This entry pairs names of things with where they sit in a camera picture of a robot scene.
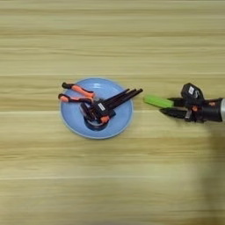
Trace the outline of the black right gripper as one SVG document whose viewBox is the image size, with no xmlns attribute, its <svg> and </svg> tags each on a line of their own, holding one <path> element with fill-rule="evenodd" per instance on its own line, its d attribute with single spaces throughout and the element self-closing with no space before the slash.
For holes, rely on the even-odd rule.
<svg viewBox="0 0 225 225">
<path fill-rule="evenodd" d="M 177 108 L 161 108 L 160 112 L 167 116 L 199 123 L 206 121 L 222 122 L 222 98 L 169 98 L 169 100 L 173 107 L 186 107 L 187 112 Z"/>
</svg>

